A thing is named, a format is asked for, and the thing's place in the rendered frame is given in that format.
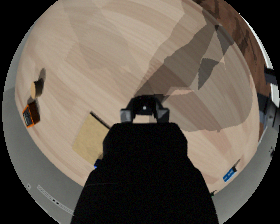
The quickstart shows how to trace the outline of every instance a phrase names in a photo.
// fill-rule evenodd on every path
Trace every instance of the blue label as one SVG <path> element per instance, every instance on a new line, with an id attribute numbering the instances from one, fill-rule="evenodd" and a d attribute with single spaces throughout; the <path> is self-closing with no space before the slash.
<path id="1" fill-rule="evenodd" d="M 224 181 L 227 182 L 235 174 L 233 168 L 231 168 L 228 173 L 223 177 Z"/>

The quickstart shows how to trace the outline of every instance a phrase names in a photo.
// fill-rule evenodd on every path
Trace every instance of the orange object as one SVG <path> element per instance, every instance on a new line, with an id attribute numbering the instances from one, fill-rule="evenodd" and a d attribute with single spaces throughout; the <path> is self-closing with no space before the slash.
<path id="1" fill-rule="evenodd" d="M 36 102 L 34 101 L 30 104 L 27 104 L 25 109 L 22 111 L 22 115 L 27 128 L 37 124 L 40 121 L 40 115 L 36 106 Z"/>

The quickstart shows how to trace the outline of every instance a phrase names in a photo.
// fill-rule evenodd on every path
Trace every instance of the wood grain surface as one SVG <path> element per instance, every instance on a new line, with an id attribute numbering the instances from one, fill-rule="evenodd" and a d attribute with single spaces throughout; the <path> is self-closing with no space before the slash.
<path id="1" fill-rule="evenodd" d="M 263 73 L 254 73 L 244 56 L 249 47 L 243 53 L 230 34 L 191 0 L 58 0 L 23 49 L 18 111 L 22 117 L 30 85 L 44 71 L 36 99 L 41 121 L 27 130 L 44 155 L 83 186 L 94 167 L 73 145 L 89 113 L 111 127 L 131 98 L 158 94 L 188 139 L 190 160 L 217 193 L 254 156 L 260 128 L 262 79 L 254 76 Z M 237 174 L 225 183 L 237 161 Z"/>

